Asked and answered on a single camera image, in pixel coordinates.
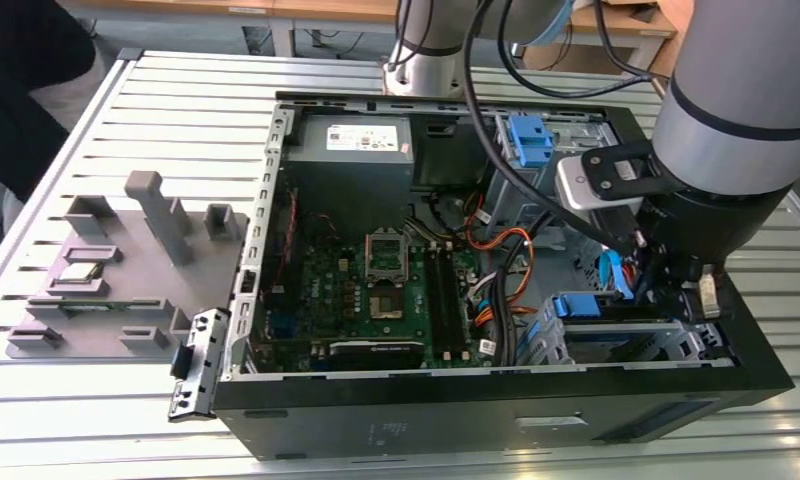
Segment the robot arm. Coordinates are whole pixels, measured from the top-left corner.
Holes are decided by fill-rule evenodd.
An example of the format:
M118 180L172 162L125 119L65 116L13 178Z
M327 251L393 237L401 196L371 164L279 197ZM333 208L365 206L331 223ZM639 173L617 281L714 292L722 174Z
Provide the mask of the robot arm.
M507 39L525 42L548 30L571 3L516 0ZM493 36L503 5L492 4L479 36ZM385 65L388 93L461 94L460 43L475 6L401 2L408 27L392 59L407 61ZM652 141L587 152L581 164L601 200L644 199L631 232L644 271L637 295L682 293L699 321L720 314L712 299L726 257L800 177L800 0L696 2L668 92ZM636 179L613 168L623 161Z

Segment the table leg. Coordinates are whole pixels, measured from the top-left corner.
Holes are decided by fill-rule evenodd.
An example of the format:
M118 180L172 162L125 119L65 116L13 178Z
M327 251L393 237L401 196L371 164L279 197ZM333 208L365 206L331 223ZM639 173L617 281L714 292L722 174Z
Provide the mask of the table leg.
M633 49L631 56L628 57L628 64L643 70L649 68L655 55L662 48L664 43L663 37L640 37L640 46Z
M293 22L281 18L269 19L269 30L272 31L272 46L276 57L296 56L296 30Z

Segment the black plastic latch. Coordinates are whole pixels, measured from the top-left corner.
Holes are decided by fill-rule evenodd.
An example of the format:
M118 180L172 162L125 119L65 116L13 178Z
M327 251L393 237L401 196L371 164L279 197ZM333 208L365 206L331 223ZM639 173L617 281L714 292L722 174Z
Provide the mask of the black plastic latch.
M194 347L188 347L182 343L174 350L174 356L172 357L172 369L169 375L178 380L186 380L189 375L189 367L192 365L192 355L194 353Z

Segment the dark clothing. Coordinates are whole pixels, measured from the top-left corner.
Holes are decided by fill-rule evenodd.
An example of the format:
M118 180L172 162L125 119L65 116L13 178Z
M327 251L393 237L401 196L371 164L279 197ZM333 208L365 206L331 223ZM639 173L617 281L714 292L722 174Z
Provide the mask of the dark clothing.
M0 0L0 182L25 201L68 132L28 95L82 75L94 44L54 0Z

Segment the blue latch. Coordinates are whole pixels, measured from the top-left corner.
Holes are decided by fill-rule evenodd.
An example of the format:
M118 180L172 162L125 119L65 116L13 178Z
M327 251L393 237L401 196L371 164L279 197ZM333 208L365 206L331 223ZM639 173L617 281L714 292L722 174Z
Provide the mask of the blue latch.
M540 330L540 324L539 324L539 320L537 320L536 322L533 322L533 325L527 330L525 334L521 335L521 340L519 340L519 345L516 346L516 356L517 357L521 356L521 354L524 353L524 350L528 348L528 345L533 341L533 338L536 337L539 330Z
M553 135L545 129L543 119L528 115L509 116L509 132L519 150L519 163L533 168L548 164L555 151Z
M553 304L560 318L597 317L601 315L599 302L592 293L564 293L553 298Z

